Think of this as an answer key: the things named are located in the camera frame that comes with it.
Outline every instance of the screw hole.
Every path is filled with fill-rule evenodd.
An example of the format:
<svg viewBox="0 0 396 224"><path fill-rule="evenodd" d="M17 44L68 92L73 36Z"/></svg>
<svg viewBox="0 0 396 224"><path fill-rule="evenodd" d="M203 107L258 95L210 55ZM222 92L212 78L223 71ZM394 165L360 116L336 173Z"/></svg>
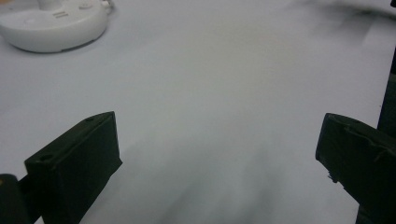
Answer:
<svg viewBox="0 0 396 224"><path fill-rule="evenodd" d="M40 161L47 161L47 160L51 159L52 157L53 157L52 155L45 155L45 156L40 157Z"/></svg>

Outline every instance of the white table surface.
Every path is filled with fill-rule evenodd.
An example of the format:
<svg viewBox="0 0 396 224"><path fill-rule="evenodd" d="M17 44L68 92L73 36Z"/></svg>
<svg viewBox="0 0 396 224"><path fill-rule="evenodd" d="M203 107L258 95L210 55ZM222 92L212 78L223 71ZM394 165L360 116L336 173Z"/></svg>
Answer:
<svg viewBox="0 0 396 224"><path fill-rule="evenodd" d="M0 38L0 173L22 178L33 153L114 110L124 164L81 223L355 222L315 150L326 112L376 126L392 21L325 1L115 3L81 49Z"/></svg>

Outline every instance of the white tabletop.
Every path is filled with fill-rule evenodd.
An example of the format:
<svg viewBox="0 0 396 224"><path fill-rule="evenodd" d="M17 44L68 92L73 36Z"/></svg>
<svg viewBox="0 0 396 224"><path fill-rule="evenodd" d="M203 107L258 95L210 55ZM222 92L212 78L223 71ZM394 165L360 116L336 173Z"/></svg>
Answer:
<svg viewBox="0 0 396 224"><path fill-rule="evenodd" d="M22 178L33 153L114 110L124 164L81 223L355 222L315 150L326 112L376 126L391 21L324 1L115 3L81 49L0 38L0 173Z"/></svg>

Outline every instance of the white plastic device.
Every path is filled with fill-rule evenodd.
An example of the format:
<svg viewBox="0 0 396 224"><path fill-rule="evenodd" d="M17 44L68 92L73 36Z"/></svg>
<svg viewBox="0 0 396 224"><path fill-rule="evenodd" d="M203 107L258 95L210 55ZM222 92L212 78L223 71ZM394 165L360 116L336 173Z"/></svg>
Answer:
<svg viewBox="0 0 396 224"><path fill-rule="evenodd" d="M97 39L107 26L111 0L37 0L36 7L0 15L0 35L33 52L58 52Z"/></svg>

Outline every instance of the white round object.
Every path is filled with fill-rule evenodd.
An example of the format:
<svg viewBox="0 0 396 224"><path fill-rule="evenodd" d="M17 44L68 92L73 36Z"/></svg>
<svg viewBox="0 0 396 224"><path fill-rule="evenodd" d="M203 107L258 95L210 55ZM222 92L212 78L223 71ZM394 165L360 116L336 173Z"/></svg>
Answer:
<svg viewBox="0 0 396 224"><path fill-rule="evenodd" d="M97 39L106 25L102 0L63 0L54 10L30 8L1 16L0 35L20 49L58 52Z"/></svg>

